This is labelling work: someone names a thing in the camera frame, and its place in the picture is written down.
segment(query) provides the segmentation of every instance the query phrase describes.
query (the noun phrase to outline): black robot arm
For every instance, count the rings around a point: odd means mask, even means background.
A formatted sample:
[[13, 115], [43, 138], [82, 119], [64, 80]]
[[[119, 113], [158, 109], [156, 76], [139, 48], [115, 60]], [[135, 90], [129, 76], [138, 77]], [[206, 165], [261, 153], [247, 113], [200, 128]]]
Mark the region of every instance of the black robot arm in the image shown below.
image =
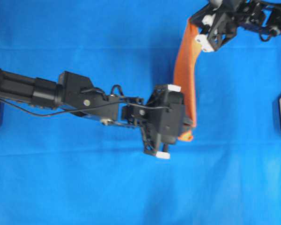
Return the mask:
[[[51, 114], [29, 112], [9, 100], [46, 109], [62, 109]], [[0, 69], [0, 103], [21, 109], [29, 114], [50, 117], [61, 113], [93, 119], [107, 126], [140, 128], [145, 153], [169, 158], [168, 145], [175, 144], [181, 135], [185, 117], [184, 95], [180, 87], [158, 85], [146, 104], [139, 97], [126, 97], [119, 85], [107, 95], [95, 87], [88, 77], [64, 72], [59, 81], [29, 78]], [[119, 104], [125, 104], [119, 118]]]
[[204, 52], [219, 50], [237, 35], [238, 27], [269, 41], [281, 34], [281, 4], [262, 0], [209, 0], [190, 22], [201, 28], [196, 41]]

